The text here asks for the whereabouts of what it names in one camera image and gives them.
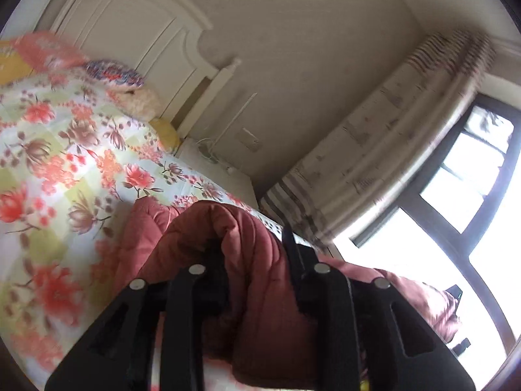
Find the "pink quilted jacket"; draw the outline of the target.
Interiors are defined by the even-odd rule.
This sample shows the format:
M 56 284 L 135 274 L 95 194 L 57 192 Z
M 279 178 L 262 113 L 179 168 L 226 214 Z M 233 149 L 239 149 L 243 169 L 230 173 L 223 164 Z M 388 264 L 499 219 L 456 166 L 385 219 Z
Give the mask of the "pink quilted jacket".
M 220 350 L 170 347 L 170 282 L 222 241 L 229 278 L 230 332 Z M 323 286 L 316 315 L 299 311 L 282 235 L 232 205 L 199 201 L 167 217 L 150 197 L 136 200 L 119 251 L 116 291 L 144 286 L 147 326 L 140 367 L 155 390 L 202 390 L 205 357 L 227 362 L 235 379 L 273 389 L 471 390 L 449 349 L 457 302 L 382 269 L 317 253 Z

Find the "patterned striped curtain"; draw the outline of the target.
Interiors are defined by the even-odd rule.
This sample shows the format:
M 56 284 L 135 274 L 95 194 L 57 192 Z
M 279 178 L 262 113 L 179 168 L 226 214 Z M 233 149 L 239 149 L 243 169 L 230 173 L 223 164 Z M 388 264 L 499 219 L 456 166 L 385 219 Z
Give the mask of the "patterned striped curtain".
M 262 196 L 262 212 L 320 248 L 363 228 L 462 117 L 494 57 L 482 34 L 428 36 Z

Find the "white nightstand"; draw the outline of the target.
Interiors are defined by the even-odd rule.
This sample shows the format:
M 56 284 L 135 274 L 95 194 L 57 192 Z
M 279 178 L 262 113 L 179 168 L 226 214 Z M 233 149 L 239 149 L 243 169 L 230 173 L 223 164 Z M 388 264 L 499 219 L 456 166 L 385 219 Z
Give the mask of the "white nightstand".
M 176 158 L 218 184 L 226 192 L 247 203 L 251 208 L 258 209 L 251 179 L 226 162 L 210 162 L 201 154 L 195 140 L 187 138 L 176 152 Z

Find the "dark framed window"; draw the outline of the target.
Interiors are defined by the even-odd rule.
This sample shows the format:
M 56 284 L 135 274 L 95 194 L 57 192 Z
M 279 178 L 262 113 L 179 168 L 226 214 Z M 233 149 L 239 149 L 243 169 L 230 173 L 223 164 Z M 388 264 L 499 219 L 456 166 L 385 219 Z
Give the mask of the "dark framed window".
M 519 159 L 519 109 L 478 94 L 390 207 L 353 239 L 362 246 L 397 211 L 405 212 L 468 282 L 507 353 L 516 344 L 512 326 L 470 256 L 493 222 Z

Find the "silver desk lamp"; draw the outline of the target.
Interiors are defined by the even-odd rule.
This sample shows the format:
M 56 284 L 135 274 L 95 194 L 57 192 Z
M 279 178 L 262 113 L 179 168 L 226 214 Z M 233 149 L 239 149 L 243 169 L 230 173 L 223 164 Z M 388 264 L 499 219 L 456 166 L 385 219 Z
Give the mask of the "silver desk lamp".
M 246 102 L 240 107 L 238 112 L 232 117 L 232 119 L 226 124 L 223 130 L 219 133 L 219 135 L 211 140 L 211 143 L 205 147 L 205 152 L 201 150 L 201 153 L 207 160 L 210 160 L 211 163 L 218 163 L 218 157 L 215 155 L 216 146 L 220 143 L 222 138 L 227 134 L 227 132 L 237 123 L 238 119 L 241 115 L 246 111 L 246 109 L 250 106 L 252 101 L 257 97 L 258 92 L 252 93 Z

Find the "floral bed sheet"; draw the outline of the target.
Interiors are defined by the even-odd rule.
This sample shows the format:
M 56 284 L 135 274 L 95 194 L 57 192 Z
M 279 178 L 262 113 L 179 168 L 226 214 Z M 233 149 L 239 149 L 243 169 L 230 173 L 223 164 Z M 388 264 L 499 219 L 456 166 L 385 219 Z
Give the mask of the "floral bed sheet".
M 136 200 L 167 217 L 201 200 L 250 206 L 167 153 L 81 68 L 1 88 L 1 338 L 43 389 L 112 300 Z

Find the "yellow fluffy pillow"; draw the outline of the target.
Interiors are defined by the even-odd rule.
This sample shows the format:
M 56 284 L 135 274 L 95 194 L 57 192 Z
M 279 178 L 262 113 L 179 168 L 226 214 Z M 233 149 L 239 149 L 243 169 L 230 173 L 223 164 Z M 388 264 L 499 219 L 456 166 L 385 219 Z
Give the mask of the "yellow fluffy pillow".
M 112 97 L 124 114 L 140 122 L 149 122 L 162 114 L 163 105 L 159 96 L 148 87 L 113 92 Z

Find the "colourful patterned pillow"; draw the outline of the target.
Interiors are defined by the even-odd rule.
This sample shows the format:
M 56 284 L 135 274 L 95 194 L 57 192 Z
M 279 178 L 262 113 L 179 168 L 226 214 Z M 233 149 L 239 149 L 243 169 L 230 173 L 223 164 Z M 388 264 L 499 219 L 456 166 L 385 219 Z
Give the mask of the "colourful patterned pillow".
M 121 62 L 112 60 L 93 60 L 84 65 L 88 76 L 103 83 L 106 87 L 121 91 L 141 88 L 144 77 Z

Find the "white wooden headboard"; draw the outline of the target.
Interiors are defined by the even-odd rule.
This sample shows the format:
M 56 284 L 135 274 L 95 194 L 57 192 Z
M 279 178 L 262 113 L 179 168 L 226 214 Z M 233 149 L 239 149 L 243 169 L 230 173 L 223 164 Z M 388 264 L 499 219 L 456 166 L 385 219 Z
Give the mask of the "white wooden headboard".
M 160 97 L 160 117 L 186 138 L 242 63 L 217 68 L 201 55 L 212 27 L 189 0 L 67 0 L 50 29 L 93 59 L 138 71 Z

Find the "beige wall socket panel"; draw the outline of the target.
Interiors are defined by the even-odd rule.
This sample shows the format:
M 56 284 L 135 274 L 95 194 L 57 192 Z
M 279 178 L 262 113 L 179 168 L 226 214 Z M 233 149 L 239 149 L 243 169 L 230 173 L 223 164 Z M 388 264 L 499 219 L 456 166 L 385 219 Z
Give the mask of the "beige wall socket panel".
M 262 148 L 262 142 L 246 128 L 241 128 L 236 133 L 235 139 L 252 153 L 256 153 Z

